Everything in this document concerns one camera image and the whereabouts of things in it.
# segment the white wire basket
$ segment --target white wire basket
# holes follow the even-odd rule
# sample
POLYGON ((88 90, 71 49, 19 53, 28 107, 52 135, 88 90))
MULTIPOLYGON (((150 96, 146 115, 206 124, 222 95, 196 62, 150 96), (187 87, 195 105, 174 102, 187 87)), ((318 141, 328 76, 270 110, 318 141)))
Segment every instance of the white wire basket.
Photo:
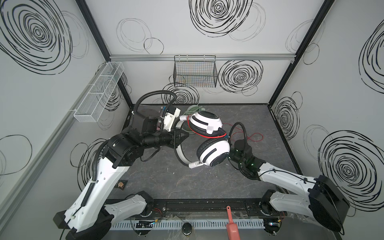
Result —
POLYGON ((92 85, 74 117, 79 122, 97 122, 122 75, 122 62, 108 62, 92 85))

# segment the black metal frame post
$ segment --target black metal frame post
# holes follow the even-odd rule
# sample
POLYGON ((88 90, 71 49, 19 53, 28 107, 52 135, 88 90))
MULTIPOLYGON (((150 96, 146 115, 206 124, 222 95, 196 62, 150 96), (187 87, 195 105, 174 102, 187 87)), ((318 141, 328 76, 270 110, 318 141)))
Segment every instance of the black metal frame post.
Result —
POLYGON ((293 61, 293 63, 290 63, 290 65, 288 66, 288 68, 285 71, 279 85, 277 86, 275 92, 273 93, 271 99, 269 100, 268 106, 270 108, 275 103, 279 94, 283 90, 285 84, 287 83, 288 79, 290 78, 291 74, 293 73, 293 70, 296 68, 302 55, 304 54, 304 52, 307 49, 310 42, 312 41, 313 36, 316 34, 317 30, 319 29, 321 23, 323 22, 325 16, 327 15, 328 11, 331 9, 331 6, 334 2, 335 2, 335 0, 325 0, 323 2, 323 5, 321 6, 319 12, 317 13, 315 19, 312 22, 312 25, 310 26, 310 28, 309 28, 308 32, 306 33, 303 41, 301 42, 299 48, 297 49, 295 60, 293 61))
MULTIPOLYGON (((91 11, 89 10, 87 3, 85 2, 85 0, 76 0, 76 3, 85 19, 85 22, 87 22, 89 30, 91 31, 93 38, 99 46, 100 52, 103 55, 105 61, 110 61, 111 54, 108 51, 107 45, 105 44, 99 29, 97 28, 96 22, 92 17, 91 11)), ((121 79, 119 79, 118 81, 118 86, 129 108, 133 109, 132 100, 129 97, 127 89, 125 88, 124 83, 121 81, 121 79)))

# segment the perforated metal strip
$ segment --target perforated metal strip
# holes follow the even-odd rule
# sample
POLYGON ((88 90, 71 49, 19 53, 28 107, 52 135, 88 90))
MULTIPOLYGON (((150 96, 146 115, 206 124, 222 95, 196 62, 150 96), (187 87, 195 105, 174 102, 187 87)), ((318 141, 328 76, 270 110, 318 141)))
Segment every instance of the perforated metal strip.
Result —
MULTIPOLYGON (((234 219, 239 229, 257 229, 265 228, 263 219, 234 219)), ((138 223, 138 220, 132 220, 132 224, 138 223)), ((192 224, 194 229, 226 229, 228 219, 188 219, 186 222, 192 224)), ((152 230, 179 230, 184 222, 180 220, 162 220, 154 224, 152 230)), ((130 220, 121 221, 111 227, 110 230, 132 230, 130 220)))

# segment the pink spatula handle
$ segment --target pink spatula handle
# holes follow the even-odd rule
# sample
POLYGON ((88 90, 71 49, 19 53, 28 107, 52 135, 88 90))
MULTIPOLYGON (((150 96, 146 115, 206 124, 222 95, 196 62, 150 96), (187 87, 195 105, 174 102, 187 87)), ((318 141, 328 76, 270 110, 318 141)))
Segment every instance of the pink spatula handle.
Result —
POLYGON ((231 207, 230 206, 227 206, 227 213, 228 213, 229 222, 233 222, 232 212, 231 212, 231 207))

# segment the pink scoop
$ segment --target pink scoop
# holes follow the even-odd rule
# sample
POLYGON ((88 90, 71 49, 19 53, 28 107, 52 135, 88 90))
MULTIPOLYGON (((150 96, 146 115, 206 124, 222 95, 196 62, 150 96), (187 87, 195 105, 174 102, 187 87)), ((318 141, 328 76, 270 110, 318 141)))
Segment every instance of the pink scoop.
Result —
POLYGON ((237 224, 233 222, 231 207, 227 206, 229 223, 227 224, 227 232, 229 240, 240 240, 239 229, 237 224))

